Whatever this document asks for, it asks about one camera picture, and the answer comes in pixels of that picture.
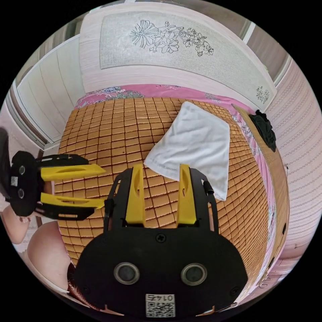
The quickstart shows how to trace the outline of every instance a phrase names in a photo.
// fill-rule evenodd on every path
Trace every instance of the bed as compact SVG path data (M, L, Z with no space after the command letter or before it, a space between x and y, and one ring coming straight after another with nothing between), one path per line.
M160 97L165 94L188 98ZM226 201L218 201L218 219L221 234L238 248L249 276L237 299L242 301L265 278L277 258L284 243L288 210L281 158L265 145L248 117L252 110L241 102L178 86L135 85L89 93L79 99L71 113L59 153L82 155L107 173L56 182L55 193L106 197L117 173L143 163L184 101L230 125L228 195ZM174 228L178 182L144 167L144 184L148 227ZM84 222L59 221L75 266L84 246L102 232L103 213L98 210Z
M265 67L217 21L153 2L87 14L79 62L87 94L68 119L59 153L82 155L106 174L57 182L55 193L106 197L117 173L143 163L184 101L222 118L230 126L229 178L227 199L218 201L218 219L221 234L238 248L246 266L249 280L237 299L242 301L277 260L288 222L282 160L248 117L257 109L265 111L276 95ZM178 182L144 167L144 188L148 227L174 228ZM84 222L59 221L73 265L102 232L103 213L96 211ZM73 285L72 274L69 285L74 297L89 306Z

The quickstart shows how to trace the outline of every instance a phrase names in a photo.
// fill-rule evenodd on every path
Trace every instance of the knee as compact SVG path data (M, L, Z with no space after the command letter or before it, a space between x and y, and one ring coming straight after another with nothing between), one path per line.
M70 258L56 221L43 224L30 239L28 257L38 272L56 286L67 290Z
M26 236L29 222L20 222L19 217L15 214L11 206L7 206L1 213L1 219L10 241L13 244L22 243Z

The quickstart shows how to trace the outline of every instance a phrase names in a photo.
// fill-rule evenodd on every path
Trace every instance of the woven mat tile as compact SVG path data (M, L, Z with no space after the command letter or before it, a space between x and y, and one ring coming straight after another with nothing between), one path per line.
M76 153L106 170L104 175L56 182L58 195L107 197L117 174L142 164L175 119L186 100L137 98L107 101L71 113L59 153ZM226 201L218 201L220 233L239 250L252 285L263 263L268 226L267 197L259 168L247 141L223 108L190 101L230 126L229 181ZM147 226L174 228L179 183L144 167ZM76 265L84 247L103 231L104 210L80 222L59 221L66 249Z

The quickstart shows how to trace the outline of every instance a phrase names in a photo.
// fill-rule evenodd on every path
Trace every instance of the window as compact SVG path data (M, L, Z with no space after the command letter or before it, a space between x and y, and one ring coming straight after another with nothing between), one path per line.
M58 29L35 50L35 52L30 56L30 58L26 61L26 63L19 71L15 79L16 86L21 83L21 80L28 73L28 71L47 53L49 53L58 45L62 44L64 41L80 33L81 25L86 15L87 12Z
M275 81L288 61L285 49L258 26L255 26L247 45L266 66L269 75Z
M251 23L238 13L202 0L137 0L136 2L162 2L197 11L218 21L241 39Z

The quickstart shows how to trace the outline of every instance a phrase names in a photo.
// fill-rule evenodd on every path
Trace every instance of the printed number label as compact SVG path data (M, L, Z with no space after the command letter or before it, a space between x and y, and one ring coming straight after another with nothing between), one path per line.
M146 317L148 318L174 318L174 294L146 294Z

